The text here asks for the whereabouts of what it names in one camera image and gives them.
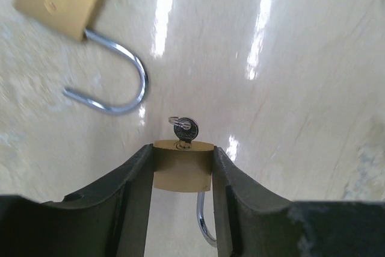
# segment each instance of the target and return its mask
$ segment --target brass padlock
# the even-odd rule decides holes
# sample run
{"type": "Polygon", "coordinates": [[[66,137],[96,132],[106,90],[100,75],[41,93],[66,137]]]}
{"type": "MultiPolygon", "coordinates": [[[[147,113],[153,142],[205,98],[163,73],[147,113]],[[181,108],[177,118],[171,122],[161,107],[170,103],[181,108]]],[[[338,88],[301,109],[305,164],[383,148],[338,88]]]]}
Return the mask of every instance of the brass padlock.
{"type": "Polygon", "coordinates": [[[148,77],[140,59],[124,46],[92,31],[89,26],[102,0],[16,0],[15,7],[20,12],[32,16],[41,23],[76,40],[89,39],[124,56],[138,70],[140,89],[137,96],[127,104],[111,106],[88,94],[65,88],[64,95],[102,113],[121,115],[132,111],[143,100],[148,77]]]}
{"type": "Polygon", "coordinates": [[[188,148],[177,140],[157,141],[153,145],[155,188],[198,193],[210,191],[214,145],[192,141],[188,148]]]}

